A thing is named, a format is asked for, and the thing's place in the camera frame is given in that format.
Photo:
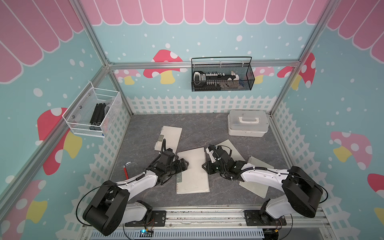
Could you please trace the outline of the large spiral notebook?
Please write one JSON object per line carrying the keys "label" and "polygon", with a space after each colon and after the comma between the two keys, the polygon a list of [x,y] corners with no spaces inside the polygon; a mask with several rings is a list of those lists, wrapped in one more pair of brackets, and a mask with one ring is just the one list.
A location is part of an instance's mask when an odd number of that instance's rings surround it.
{"label": "large spiral notebook", "polygon": [[178,195],[209,193],[208,174],[202,168],[202,165],[206,162],[204,148],[179,152],[178,156],[188,162],[189,166],[187,170],[176,175],[176,193]]}

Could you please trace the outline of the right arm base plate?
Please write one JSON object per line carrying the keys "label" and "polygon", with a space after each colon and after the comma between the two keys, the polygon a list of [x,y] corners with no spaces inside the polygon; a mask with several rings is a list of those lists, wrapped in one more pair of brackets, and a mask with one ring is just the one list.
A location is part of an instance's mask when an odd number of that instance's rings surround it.
{"label": "right arm base plate", "polygon": [[274,219],[267,213],[261,212],[260,210],[244,210],[244,216],[247,226],[272,226],[272,227],[283,227],[287,225],[285,218],[280,217]]}

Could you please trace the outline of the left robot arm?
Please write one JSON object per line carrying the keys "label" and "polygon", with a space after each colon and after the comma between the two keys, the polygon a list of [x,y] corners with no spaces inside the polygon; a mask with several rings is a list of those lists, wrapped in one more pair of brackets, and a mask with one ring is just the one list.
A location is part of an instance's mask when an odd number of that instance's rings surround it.
{"label": "left robot arm", "polygon": [[180,159],[172,149],[162,150],[140,175],[117,183],[106,181],[86,193],[96,192],[83,212],[83,219],[77,217],[77,220],[94,227],[104,236],[127,223],[135,222],[146,228],[155,222],[153,208],[144,201],[130,204],[129,200],[145,190],[163,185],[172,176],[186,171],[188,166],[188,161]]}

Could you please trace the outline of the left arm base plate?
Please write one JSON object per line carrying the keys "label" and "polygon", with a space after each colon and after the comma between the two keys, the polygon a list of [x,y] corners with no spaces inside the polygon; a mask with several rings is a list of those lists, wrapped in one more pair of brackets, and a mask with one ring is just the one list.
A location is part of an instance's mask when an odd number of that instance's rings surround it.
{"label": "left arm base plate", "polygon": [[164,227],[166,222],[166,211],[149,211],[140,221],[125,223],[125,227]]}

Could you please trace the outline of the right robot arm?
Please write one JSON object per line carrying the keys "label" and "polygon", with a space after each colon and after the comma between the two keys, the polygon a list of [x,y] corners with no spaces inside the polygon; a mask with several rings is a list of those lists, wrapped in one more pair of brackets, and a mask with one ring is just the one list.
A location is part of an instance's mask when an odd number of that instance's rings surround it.
{"label": "right robot arm", "polygon": [[284,193],[283,196],[267,200],[260,209],[261,214],[271,219],[298,213],[314,218],[324,189],[297,166],[290,169],[269,169],[245,161],[235,161],[224,146],[209,145],[206,152],[210,159],[202,165],[207,174],[220,174],[229,181],[262,184]]}

